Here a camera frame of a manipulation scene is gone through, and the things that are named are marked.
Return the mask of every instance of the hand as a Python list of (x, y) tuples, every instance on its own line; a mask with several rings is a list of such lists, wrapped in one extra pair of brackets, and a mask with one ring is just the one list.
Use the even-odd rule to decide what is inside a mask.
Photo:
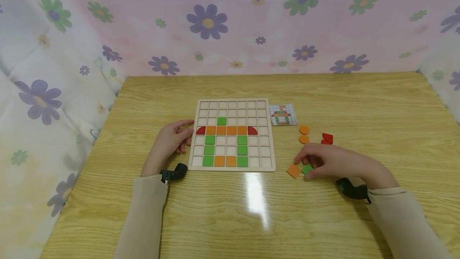
[(155, 143), (145, 160), (141, 177), (160, 174), (168, 157), (175, 153), (185, 153), (185, 144), (191, 145), (193, 128), (183, 128), (193, 124), (194, 120), (181, 120), (164, 126), (158, 132)]
[(363, 154), (334, 145), (307, 143), (294, 159), (294, 164), (310, 163), (308, 179), (322, 177), (359, 177), (369, 189), (398, 187), (391, 172), (380, 162)]

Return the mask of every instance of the sleeve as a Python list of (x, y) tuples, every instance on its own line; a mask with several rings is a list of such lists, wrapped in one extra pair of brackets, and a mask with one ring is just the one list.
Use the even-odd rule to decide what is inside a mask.
[(415, 196), (400, 187), (369, 190), (367, 208), (381, 229), (394, 259), (450, 259), (429, 226)]
[(158, 258), (167, 192), (161, 175), (134, 178), (133, 198), (114, 259)]

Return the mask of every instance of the wooden table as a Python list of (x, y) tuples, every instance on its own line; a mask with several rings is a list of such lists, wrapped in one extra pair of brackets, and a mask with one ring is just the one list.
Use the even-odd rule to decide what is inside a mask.
[[(133, 177), (160, 128), (193, 118), (197, 99), (265, 97), (293, 103), (311, 141), (329, 132), (335, 145), (384, 162), (460, 257), (460, 128), (420, 74), (391, 73), (128, 78), (42, 259), (112, 258)], [(286, 173), (298, 137), (298, 126), (273, 127), (275, 172), (190, 171), (172, 183), (161, 258), (390, 258), (362, 202), (330, 180)]]

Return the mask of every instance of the wooden puzzle board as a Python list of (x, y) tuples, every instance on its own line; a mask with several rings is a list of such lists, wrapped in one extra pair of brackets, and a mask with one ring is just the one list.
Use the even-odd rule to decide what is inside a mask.
[(188, 169), (275, 171), (267, 98), (198, 101)]

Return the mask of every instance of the orange square tile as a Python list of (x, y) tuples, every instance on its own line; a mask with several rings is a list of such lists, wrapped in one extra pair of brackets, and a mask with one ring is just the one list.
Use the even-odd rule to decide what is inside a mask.
[(300, 174), (300, 169), (297, 167), (297, 165), (291, 165), (289, 166), (289, 168), (286, 170), (286, 172), (291, 175), (292, 177), (294, 177), (294, 179), (297, 178), (297, 176)]
[(214, 166), (215, 167), (225, 167), (225, 157), (224, 156), (214, 157)]
[(225, 166), (227, 167), (236, 167), (236, 156), (227, 156), (227, 163)]
[(225, 134), (227, 134), (227, 127), (217, 126), (217, 135), (225, 135)]
[(238, 135), (246, 135), (246, 134), (248, 134), (248, 127), (238, 126)]
[(206, 126), (206, 135), (214, 135), (214, 134), (216, 134), (216, 127)]
[(227, 126), (227, 135), (236, 135), (236, 126)]

